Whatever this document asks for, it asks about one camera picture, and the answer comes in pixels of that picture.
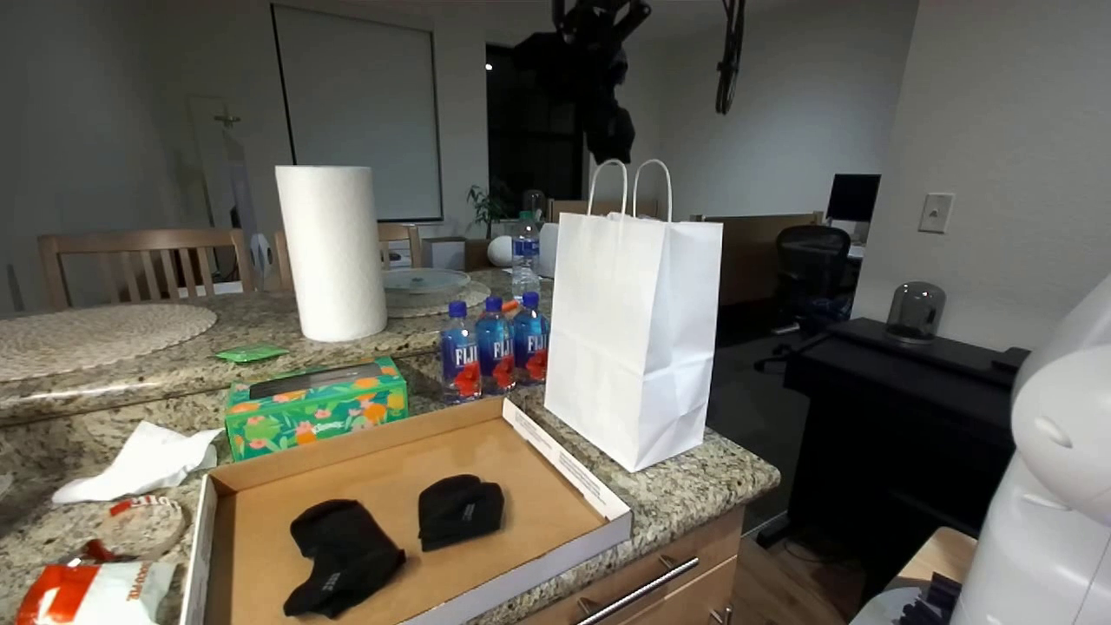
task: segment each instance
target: cabinet drawer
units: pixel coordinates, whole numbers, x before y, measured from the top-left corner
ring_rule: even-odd
[[[716,573],[722,561],[732,561],[728,571],[738,571],[739,517],[742,517],[739,510],[728,510],[696,527],[693,535],[676,537],[673,546],[663,546],[644,559],[634,559],[629,566],[570,595],[566,600],[540,612],[527,623],[540,623],[540,625],[634,623],[653,603],[676,595],[681,587],[693,587],[696,580]]]
[[[738,583],[738,559],[720,561],[716,571],[703,573],[688,587],[676,587],[661,603],[651,603],[634,623],[636,625],[732,625],[732,583]]]

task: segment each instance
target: drawer handle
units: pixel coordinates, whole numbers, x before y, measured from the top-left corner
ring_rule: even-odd
[[[580,625],[598,625],[598,623],[613,619],[614,612],[629,608],[634,600],[653,595],[657,587],[668,587],[671,580],[676,580],[676,578],[686,578],[686,573],[693,573],[693,571],[697,571],[697,556],[696,556],[696,559],[686,559],[686,561],[676,561],[676,566],[671,566],[671,571],[663,571],[663,573],[653,578],[651,583],[644,583],[644,587],[621,595],[620,600],[598,608],[598,612],[586,615]]]

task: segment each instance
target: bag handle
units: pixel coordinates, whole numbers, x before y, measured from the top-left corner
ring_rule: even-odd
[[[620,166],[621,174],[621,214],[629,212],[629,166],[621,160],[604,160],[594,174],[590,174],[590,196],[586,196],[586,214],[594,214],[594,192],[598,192],[598,174]]]
[[[641,208],[636,208],[636,201],[641,201],[641,174],[646,171],[646,166],[661,166],[661,174],[663,174],[663,198],[668,198],[668,223],[673,223],[673,185],[671,185],[671,171],[668,171],[668,163],[663,160],[644,160],[641,166],[636,166],[636,174],[634,174],[634,214],[641,214]]]

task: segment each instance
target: light switch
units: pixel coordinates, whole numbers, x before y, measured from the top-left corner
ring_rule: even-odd
[[[950,192],[930,192],[924,201],[924,212],[916,220],[916,234],[945,234],[953,198],[954,196],[950,196]]]

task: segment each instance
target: monitor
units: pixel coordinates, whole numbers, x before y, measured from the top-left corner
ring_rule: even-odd
[[[829,192],[829,223],[871,223],[880,174],[837,174]]]

